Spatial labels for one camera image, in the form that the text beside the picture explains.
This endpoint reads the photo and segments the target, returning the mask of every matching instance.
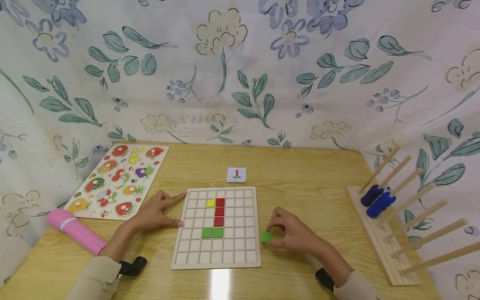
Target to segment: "beige sleeve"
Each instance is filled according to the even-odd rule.
[[[110,300],[118,289],[121,265],[109,257],[98,256],[85,267],[66,300]]]
[[[353,271],[347,282],[340,288],[334,288],[338,300],[382,300],[373,284],[359,271]]]

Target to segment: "wooden base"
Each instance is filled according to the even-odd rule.
[[[361,223],[363,224],[363,228],[369,237],[370,244],[377,255],[377,259],[387,275],[388,282],[392,286],[419,285],[420,280],[415,273],[410,273],[405,276],[400,275],[399,271],[410,268],[411,263],[405,254],[402,254],[396,259],[391,257],[391,254],[398,251],[401,247],[396,238],[392,238],[389,242],[383,241],[384,237],[392,233],[388,223],[385,223],[381,227],[377,227],[377,221],[367,216],[367,208],[360,203],[362,195],[358,192],[359,187],[347,186],[346,189],[353,202],[353,206],[359,215]]]

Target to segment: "wooden table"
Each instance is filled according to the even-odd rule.
[[[227,167],[247,167],[245,186],[257,189],[259,226],[275,206],[305,221],[330,241],[353,268],[373,282],[385,299],[440,299],[426,271],[420,286],[391,287],[370,247],[347,185],[360,185],[371,174],[355,151],[166,144],[170,150],[148,196],[158,189],[177,194],[188,188],[227,187]],[[168,212],[180,217],[183,203]],[[106,240],[119,221],[81,219]],[[114,299],[330,299],[314,278],[306,257],[262,248],[262,267],[219,270],[170,270],[177,229],[144,232],[136,237],[126,261],[148,260],[142,274],[123,277]],[[91,253],[70,237],[48,228],[10,281],[0,299],[63,299],[77,281]],[[409,256],[418,261],[416,254]]]

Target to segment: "pink cylinder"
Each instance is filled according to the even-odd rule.
[[[93,233],[69,211],[54,209],[47,215],[48,223],[55,229],[65,232],[80,245],[98,256],[107,244],[101,237]]]

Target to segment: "child's hand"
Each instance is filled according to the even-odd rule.
[[[157,228],[159,226],[183,227],[183,222],[177,219],[169,218],[162,214],[162,209],[183,199],[187,193],[181,193],[170,197],[164,191],[158,191],[152,198],[146,201],[127,222],[137,230]]]
[[[321,240],[296,215],[278,206],[273,210],[266,231],[270,231],[273,227],[278,227],[285,234],[282,239],[269,242],[273,248],[311,253],[318,247],[318,241]]]

